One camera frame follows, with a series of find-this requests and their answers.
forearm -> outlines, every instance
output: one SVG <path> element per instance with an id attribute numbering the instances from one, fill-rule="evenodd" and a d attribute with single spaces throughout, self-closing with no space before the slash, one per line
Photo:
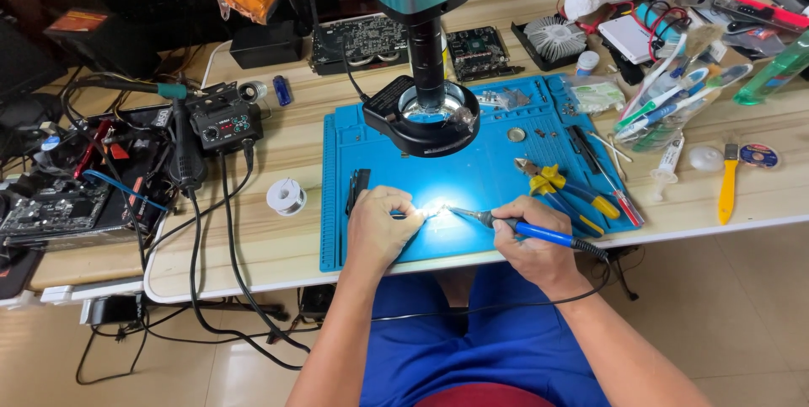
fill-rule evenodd
<path id="1" fill-rule="evenodd" d="M 379 278 L 340 275 L 329 314 L 287 400 L 288 407 L 359 405 Z"/>
<path id="2" fill-rule="evenodd" d="M 615 407 L 710 405 L 693 382 L 600 295 L 557 307 Z"/>

circuit board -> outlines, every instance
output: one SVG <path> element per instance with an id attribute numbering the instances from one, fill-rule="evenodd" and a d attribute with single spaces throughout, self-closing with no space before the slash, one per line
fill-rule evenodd
<path id="1" fill-rule="evenodd" d="M 51 187 L 12 204 L 0 237 L 89 230 L 108 196 L 107 185 L 85 187 L 72 179 L 57 179 Z"/>
<path id="2" fill-rule="evenodd" d="M 323 39 L 317 37 L 312 43 L 311 61 L 313 64 L 329 61 L 342 61 L 343 36 L 350 36 L 346 42 L 346 58 L 349 61 L 362 60 L 370 56 L 407 50 L 407 28 L 397 21 L 382 15 L 364 19 L 338 21 L 321 29 Z"/>
<path id="3" fill-rule="evenodd" d="M 493 27 L 447 33 L 447 44 L 459 81 L 514 75 L 524 70 L 507 65 L 508 52 Z"/>

person's right hand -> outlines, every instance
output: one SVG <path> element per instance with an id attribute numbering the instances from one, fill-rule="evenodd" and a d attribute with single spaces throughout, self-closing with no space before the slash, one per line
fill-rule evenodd
<path id="1" fill-rule="evenodd" d="M 494 247 L 506 257 L 524 278 L 536 284 L 551 300 L 571 298 L 592 287 L 581 276 L 573 258 L 573 249 L 537 238 L 519 241 L 514 231 L 499 219 L 522 218 L 529 224 L 571 235 L 571 219 L 544 203 L 521 195 L 517 200 L 492 209 Z"/>

